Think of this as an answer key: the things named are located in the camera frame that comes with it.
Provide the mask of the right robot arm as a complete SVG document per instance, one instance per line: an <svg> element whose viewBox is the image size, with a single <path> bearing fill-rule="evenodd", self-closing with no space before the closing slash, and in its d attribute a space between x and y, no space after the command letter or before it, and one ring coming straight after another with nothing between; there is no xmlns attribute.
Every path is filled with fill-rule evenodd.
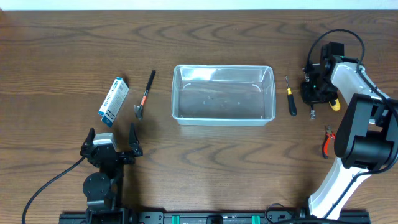
<svg viewBox="0 0 398 224"><path fill-rule="evenodd" d="M319 63L307 62L301 84L303 102L348 104L335 133L335 160L321 186L308 198L306 214L337 220L359 185L397 162L397 100L379 91L358 59L345 57L344 45L321 48Z"/></svg>

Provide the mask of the silver combination wrench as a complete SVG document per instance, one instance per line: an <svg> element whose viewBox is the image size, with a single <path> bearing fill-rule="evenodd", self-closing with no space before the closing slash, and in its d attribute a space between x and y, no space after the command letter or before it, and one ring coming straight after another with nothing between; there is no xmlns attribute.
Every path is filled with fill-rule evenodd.
<svg viewBox="0 0 398 224"><path fill-rule="evenodd" d="M310 119L315 119L316 114L315 114L315 108L314 105L310 105Z"/></svg>

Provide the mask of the small black handled hammer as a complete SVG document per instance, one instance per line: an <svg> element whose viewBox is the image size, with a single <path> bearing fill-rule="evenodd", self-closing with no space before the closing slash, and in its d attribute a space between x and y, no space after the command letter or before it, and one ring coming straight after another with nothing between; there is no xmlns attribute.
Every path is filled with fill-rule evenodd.
<svg viewBox="0 0 398 224"><path fill-rule="evenodd" d="M155 74L156 74L156 70L152 70L152 71L151 71L151 75L150 75L150 77L149 77L149 80L148 80L148 82L147 82L146 89L145 89L145 91L144 91L142 100L141 100L141 102L140 102L139 105L135 105L135 106L134 106L135 116L136 116L136 118L137 118L138 120L141 120L141 119L143 118L143 115L142 115L143 107L144 107L144 104L145 104L145 102L146 102L147 96L148 96L148 94L149 94L149 90L150 90L150 88L151 88L151 86L152 86L152 82L153 82L153 80L154 80Z"/></svg>

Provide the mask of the red handled pliers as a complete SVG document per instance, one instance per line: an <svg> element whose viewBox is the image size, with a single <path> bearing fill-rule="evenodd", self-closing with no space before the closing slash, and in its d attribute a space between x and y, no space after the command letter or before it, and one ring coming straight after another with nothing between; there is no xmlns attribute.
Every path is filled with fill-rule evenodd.
<svg viewBox="0 0 398 224"><path fill-rule="evenodd" d="M335 139L335 134L330 125L325 126L325 138L322 145L322 155L324 159L328 159L328 147L332 139Z"/></svg>

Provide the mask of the blue white screwdriver box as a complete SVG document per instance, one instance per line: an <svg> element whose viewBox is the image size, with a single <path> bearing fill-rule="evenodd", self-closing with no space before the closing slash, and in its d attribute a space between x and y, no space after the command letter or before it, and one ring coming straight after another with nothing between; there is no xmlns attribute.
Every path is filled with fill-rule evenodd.
<svg viewBox="0 0 398 224"><path fill-rule="evenodd" d="M98 114L102 116L102 122L108 127L111 128L114 124L128 93L129 87L125 81L121 77L116 77L98 111Z"/></svg>

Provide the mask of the slim black yellow screwdriver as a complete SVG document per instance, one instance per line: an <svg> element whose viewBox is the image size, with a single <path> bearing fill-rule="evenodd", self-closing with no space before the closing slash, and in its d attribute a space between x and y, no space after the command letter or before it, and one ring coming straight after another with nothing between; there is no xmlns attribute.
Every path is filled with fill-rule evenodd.
<svg viewBox="0 0 398 224"><path fill-rule="evenodd" d="M292 90L289 86L289 78L288 76L285 77L286 84L287 84L287 100L288 100L288 107L289 107L289 113L291 116L296 116L297 115L297 108L295 105L294 101L294 96L292 94Z"/></svg>

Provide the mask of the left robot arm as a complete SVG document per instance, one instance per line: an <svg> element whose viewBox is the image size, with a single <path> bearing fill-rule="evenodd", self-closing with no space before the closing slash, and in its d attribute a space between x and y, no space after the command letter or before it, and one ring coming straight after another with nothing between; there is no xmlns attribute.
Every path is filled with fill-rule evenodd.
<svg viewBox="0 0 398 224"><path fill-rule="evenodd" d="M91 128L81 146L80 155L99 169L83 183L87 198L85 212L88 223L137 223L137 215L121 203L124 166L135 164L143 151L131 124L128 145L130 150L118 152L113 133L96 134Z"/></svg>

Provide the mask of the stubby yellow black screwdriver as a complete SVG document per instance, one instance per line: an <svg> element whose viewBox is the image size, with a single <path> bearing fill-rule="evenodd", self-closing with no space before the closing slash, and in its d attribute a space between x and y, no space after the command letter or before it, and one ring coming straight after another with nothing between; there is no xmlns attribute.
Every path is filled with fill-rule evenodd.
<svg viewBox="0 0 398 224"><path fill-rule="evenodd" d="M330 100L330 101L329 101L329 105L331 106L331 108L332 108L334 111L339 111L340 108L341 108L340 102L339 102L338 99Z"/></svg>

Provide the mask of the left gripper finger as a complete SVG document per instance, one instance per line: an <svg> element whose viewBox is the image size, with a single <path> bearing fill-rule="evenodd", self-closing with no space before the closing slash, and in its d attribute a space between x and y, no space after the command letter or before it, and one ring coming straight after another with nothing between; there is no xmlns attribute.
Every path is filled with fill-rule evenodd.
<svg viewBox="0 0 398 224"><path fill-rule="evenodd" d="M93 140L95 138L95 130L94 128L90 128L88 135L86 137L86 139L83 142L83 147L88 147L89 145L91 145L93 143Z"/></svg>
<svg viewBox="0 0 398 224"><path fill-rule="evenodd" d="M128 144L129 144L129 147L131 148L132 151L140 152L140 143L139 143L139 140L138 140L138 138L136 136L134 123L131 123L131 125L130 125Z"/></svg>

